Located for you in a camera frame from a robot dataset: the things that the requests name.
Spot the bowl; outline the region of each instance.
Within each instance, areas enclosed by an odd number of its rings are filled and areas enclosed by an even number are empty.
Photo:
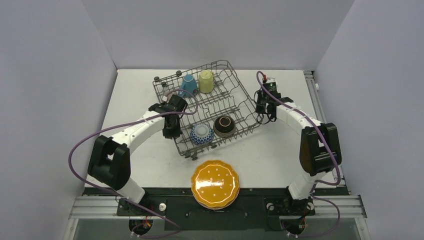
[[[220,116],[213,124],[213,131],[222,138],[230,137],[237,131],[236,123],[230,116]]]
[[[203,145],[214,139],[214,131],[208,124],[199,123],[191,128],[190,139],[197,146]]]

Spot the black bowl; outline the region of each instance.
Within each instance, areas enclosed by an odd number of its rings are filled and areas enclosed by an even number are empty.
[[[230,116],[220,116],[213,124],[213,131],[220,137],[229,137],[236,132],[236,123]]]

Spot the white knob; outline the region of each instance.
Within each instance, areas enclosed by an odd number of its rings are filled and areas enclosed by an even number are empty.
[[[165,209],[167,209],[167,205],[165,203],[159,204],[159,211],[163,212]]]

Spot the gray wall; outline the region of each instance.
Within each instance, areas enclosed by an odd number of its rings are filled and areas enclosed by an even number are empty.
[[[81,0],[118,68],[315,70],[354,0]]]
[[[356,0],[315,78],[372,239],[424,239],[424,3]]]
[[[80,1],[0,3],[0,239],[62,239],[115,75]]]

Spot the metal wire rack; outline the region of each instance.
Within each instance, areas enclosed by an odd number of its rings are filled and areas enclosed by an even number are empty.
[[[159,78],[155,77],[153,87],[157,99],[162,102],[168,93],[180,88],[182,77],[191,74],[199,83],[199,74],[203,70],[211,70],[214,76],[214,88],[211,93],[199,92],[195,97],[199,102],[198,111],[194,115],[183,115],[180,121],[181,136],[174,139],[178,153],[185,158],[196,160],[198,154],[218,146],[242,138],[252,133],[259,126],[254,112],[255,105],[245,87],[240,82],[237,73],[227,60],[218,60],[186,71]],[[184,98],[186,111],[194,111],[195,101],[191,97]],[[191,128],[198,123],[213,126],[215,120],[223,115],[230,116],[236,127],[236,132],[229,137],[214,135],[211,142],[194,145],[190,139]]]

